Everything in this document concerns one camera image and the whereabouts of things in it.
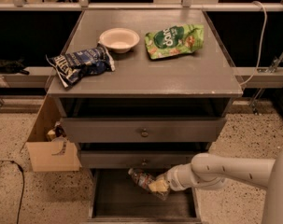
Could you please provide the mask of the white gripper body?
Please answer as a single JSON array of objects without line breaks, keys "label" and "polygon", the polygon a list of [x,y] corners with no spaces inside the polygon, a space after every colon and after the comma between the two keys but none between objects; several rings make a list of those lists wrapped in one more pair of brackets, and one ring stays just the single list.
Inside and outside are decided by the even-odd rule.
[{"label": "white gripper body", "polygon": [[192,187],[191,166],[180,164],[165,173],[165,180],[173,191],[182,191]]}]

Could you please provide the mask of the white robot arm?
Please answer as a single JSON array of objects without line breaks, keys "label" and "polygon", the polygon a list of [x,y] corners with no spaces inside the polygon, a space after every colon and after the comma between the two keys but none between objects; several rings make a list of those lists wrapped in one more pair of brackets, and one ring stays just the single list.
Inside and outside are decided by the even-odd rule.
[{"label": "white robot arm", "polygon": [[283,224],[283,150],[273,159],[195,155],[188,164],[172,167],[149,184],[153,193],[188,188],[219,189],[229,178],[266,190],[262,224]]}]

